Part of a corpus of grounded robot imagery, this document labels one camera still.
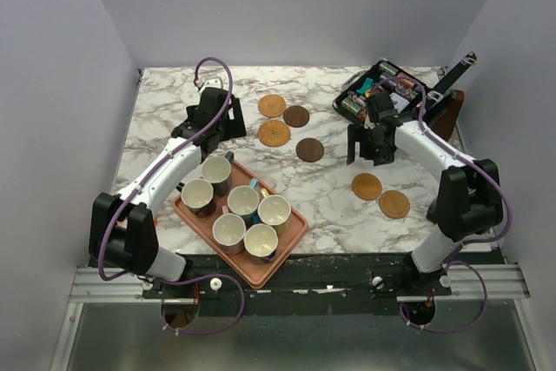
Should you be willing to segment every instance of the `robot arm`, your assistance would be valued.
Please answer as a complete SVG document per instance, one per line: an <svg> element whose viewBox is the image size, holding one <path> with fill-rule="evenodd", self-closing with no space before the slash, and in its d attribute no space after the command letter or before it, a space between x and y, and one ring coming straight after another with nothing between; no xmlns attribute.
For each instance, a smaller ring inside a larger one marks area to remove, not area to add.
<svg viewBox="0 0 556 371"><path fill-rule="evenodd" d="M149 167L117 194L101 193L95 199L89 235L89 253L95 258L98 259L104 234L116 210L138 190L142 179L158 167L120 214L120 222L112 229L104 258L137 275L153 275L170 281L183 278L186 259L158 245L156 213L182 178L201 164L221 141L246 135L239 99L232 96L229 107L233 110L233 119L229 111L224 112L211 129L174 155L169 155L207 126L228 94L226 90L211 87L210 83L205 83L200 93L199 105L187 107L188 118L174 128L164 150Z"/></svg>
<svg viewBox="0 0 556 371"><path fill-rule="evenodd" d="M485 178L454 156L474 162L496 182L498 168L490 160L475 161L452 146L441 148L421 131L411 112L398 114L387 92L367 99L367 113L374 126L348 127L348 164L355 158L356 142L360 143L360 156L373 160L374 165L393 162L395 151L402 149L440 183L427 214L436 224L434 231L407 258L410 281L414 282L420 275L440 270L446 258L469 236L483 234L502 222L500 195Z"/></svg>

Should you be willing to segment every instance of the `white cup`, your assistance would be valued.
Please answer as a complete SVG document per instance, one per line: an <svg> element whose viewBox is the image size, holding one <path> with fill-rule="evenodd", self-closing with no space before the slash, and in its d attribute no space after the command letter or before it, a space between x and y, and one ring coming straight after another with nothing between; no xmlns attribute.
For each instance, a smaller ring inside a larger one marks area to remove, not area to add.
<svg viewBox="0 0 556 371"><path fill-rule="evenodd" d="M232 164L234 153L225 156L210 156L201 167L201 176L212 184L215 195L225 195L232 188Z"/></svg>
<svg viewBox="0 0 556 371"><path fill-rule="evenodd" d="M292 208L288 201L281 195L269 195L267 190L262 190L261 204L257 210L261 222L272 226L279 235L283 233L289 226L289 217L292 214Z"/></svg>
<svg viewBox="0 0 556 371"><path fill-rule="evenodd" d="M188 182L182 187L182 202L199 217L210 216L216 211L212 184L201 178Z"/></svg>
<svg viewBox="0 0 556 371"><path fill-rule="evenodd" d="M245 248L245 222L240 216L225 213L212 225L212 235L226 254L239 254Z"/></svg>
<svg viewBox="0 0 556 371"><path fill-rule="evenodd" d="M259 182L254 178L248 186L233 188L228 195L228 209L230 212L241 216L245 222L250 222L259 206Z"/></svg>
<svg viewBox="0 0 556 371"><path fill-rule="evenodd" d="M257 223L246 232L243 238L245 249L255 263L271 262L276 256L278 235L268 225Z"/></svg>

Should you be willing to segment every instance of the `cup rim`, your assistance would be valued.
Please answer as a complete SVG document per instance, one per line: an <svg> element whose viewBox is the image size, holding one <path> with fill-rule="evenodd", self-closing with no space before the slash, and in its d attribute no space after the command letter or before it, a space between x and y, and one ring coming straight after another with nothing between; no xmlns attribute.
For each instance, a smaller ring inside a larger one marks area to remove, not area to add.
<svg viewBox="0 0 556 371"><path fill-rule="evenodd" d="M274 245L273 249L272 249L268 254L255 255L255 254L253 254L252 252L249 251L248 244L247 244L247 236L248 236L248 233L249 233L249 231L252 231L253 229L257 229L257 228L268 229L268 230L271 230L272 233L273 233L273 237L275 238L275 245ZM278 240L278 234L276 234L275 229L274 229L272 226L268 226L268 225L265 224L265 223L257 223L257 224L255 224L255 225L251 226L249 229L247 229L247 231L246 231L245 234L243 235L243 243L244 243L244 245L245 245L245 250L246 250L250 255L256 256L257 258L262 258L262 257L265 257L265 256L269 256L269 255L271 255L274 251L276 251L276 250L278 249L278 241L279 241L279 240Z"/></svg>
<svg viewBox="0 0 556 371"><path fill-rule="evenodd" d="M267 199L282 199L284 202L286 202L286 204L288 205L288 216L286 216L286 219L284 219L283 221L280 222L267 222L265 221L262 216L261 216L261 206L262 204L265 202L265 200ZM282 225L287 219L289 219L289 217L292 215L292 205L288 202L288 199L286 199L286 197L284 197L283 195L269 195L267 197L265 197L264 199L261 200L261 202L259 203L259 207L257 208L257 214L259 215L259 217L261 218L261 220L269 225L269 226L278 226L278 225Z"/></svg>
<svg viewBox="0 0 556 371"><path fill-rule="evenodd" d="M243 225L243 234L242 234L242 236L237 241L232 242L232 243L219 242L218 239L216 238L216 234L215 234L216 224L218 223L218 221L220 221L223 217L226 217L226 216L228 216L228 217L232 216L232 217L239 218L240 221L242 221L242 225ZM215 238L216 243L218 243L219 245L222 245L223 247L231 247L231 246L237 245L238 243L240 243L245 238L246 234L247 234L247 227L245 225L245 221L243 221L241 216L236 215L235 213L224 213L223 215L218 216L218 219L216 219L215 222L212 225L212 236L213 236L213 238Z"/></svg>
<svg viewBox="0 0 556 371"><path fill-rule="evenodd" d="M254 208L251 212L246 213L246 214L242 214L242 215L249 215L250 213L256 212L256 210L259 208L259 205L260 205L260 203L261 203L261 198L259 197L259 192L258 192L257 190L255 190L255 189L253 189L253 188L252 188L251 186L249 186L248 184L242 184L241 186L236 186L236 187L232 188L232 189L229 191L228 197L226 198L226 204L228 205L229 211L230 211L230 212L233 212L234 214L236 214L235 210L232 208L233 205L231 205L230 202L229 202L229 198L230 198L230 197L232 196L232 194L234 193L234 190L237 190L237 189L249 189L249 190L253 190L253 192L254 192L255 195L257 196L257 203L256 203L256 205L255 205L255 208Z"/></svg>
<svg viewBox="0 0 556 371"><path fill-rule="evenodd" d="M232 164L228 161L228 158L224 157L224 156L210 156L208 157L205 162L203 163L203 165L201 166L201 176L203 178L203 180L206 180L208 182L211 182L204 174L203 174L203 170L205 169L205 167L207 166L207 162L210 162L210 160L224 160L225 162L228 163L228 173L224 176L224 178L222 178L221 180L218 181L214 181L213 183L218 183L218 182L224 182L226 181L226 179L229 177L229 175L232 173Z"/></svg>
<svg viewBox="0 0 556 371"><path fill-rule="evenodd" d="M194 182L201 182L201 183L203 183L203 184L208 184L208 186L210 187L210 191L211 191L211 193L210 193L210 198L209 198L204 204L202 204L202 205L200 205L200 206L199 206L199 205L191 205L191 204L188 204L188 203L186 202L187 197L184 198L184 196L185 196L184 191L186 190L186 188L187 188L190 184L193 184ZM212 198L214 197L214 195L215 195L215 190L214 190L214 188L212 187L212 184L211 184L209 181L205 180L204 178L196 178L195 180L191 180L190 182L187 182L186 184L183 185L182 193L180 194L180 197L181 197L181 199L182 199L182 202L183 202L187 207L192 208L192 209L202 209L202 208L204 208L207 204L210 203L210 201L212 200Z"/></svg>

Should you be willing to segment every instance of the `gray wall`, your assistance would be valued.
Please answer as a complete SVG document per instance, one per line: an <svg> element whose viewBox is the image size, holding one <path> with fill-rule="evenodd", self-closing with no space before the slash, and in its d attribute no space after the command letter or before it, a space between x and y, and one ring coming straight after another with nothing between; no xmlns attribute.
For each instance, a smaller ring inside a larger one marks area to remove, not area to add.
<svg viewBox="0 0 556 371"><path fill-rule="evenodd" d="M556 0L487 0L459 52L479 57L462 84L460 126L472 152L499 165L515 214L504 250L525 272L549 348L556 347L554 11Z"/></svg>
<svg viewBox="0 0 556 371"><path fill-rule="evenodd" d="M485 0L103 0L142 66L448 64Z"/></svg>
<svg viewBox="0 0 556 371"><path fill-rule="evenodd" d="M0 368L48 369L136 70L101 0L0 0Z"/></svg>

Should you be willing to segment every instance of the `cork coaster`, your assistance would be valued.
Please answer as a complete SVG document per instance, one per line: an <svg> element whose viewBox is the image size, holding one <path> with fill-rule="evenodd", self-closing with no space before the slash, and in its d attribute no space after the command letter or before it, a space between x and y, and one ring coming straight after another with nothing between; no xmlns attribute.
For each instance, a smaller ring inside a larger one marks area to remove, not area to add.
<svg viewBox="0 0 556 371"><path fill-rule="evenodd" d="M406 195L397 190L389 190L382 193L379 199L382 212L393 219L401 219L407 216L411 204Z"/></svg>
<svg viewBox="0 0 556 371"><path fill-rule="evenodd" d="M262 124L257 135L268 147L280 147L289 141L291 132L286 123L273 119Z"/></svg>
<svg viewBox="0 0 556 371"><path fill-rule="evenodd" d="M372 174L357 175L351 183L355 195L363 200L374 200L382 193L381 181Z"/></svg>
<svg viewBox="0 0 556 371"><path fill-rule="evenodd" d="M309 111L302 106L290 106L284 112L284 122L294 128L300 128L309 122Z"/></svg>
<svg viewBox="0 0 556 371"><path fill-rule="evenodd" d="M324 147L320 141L314 138L305 138L297 143L295 153L303 161L316 162L324 156Z"/></svg>
<svg viewBox="0 0 556 371"><path fill-rule="evenodd" d="M266 117L277 117L286 110L286 101L282 96L266 95L259 101L259 111Z"/></svg>

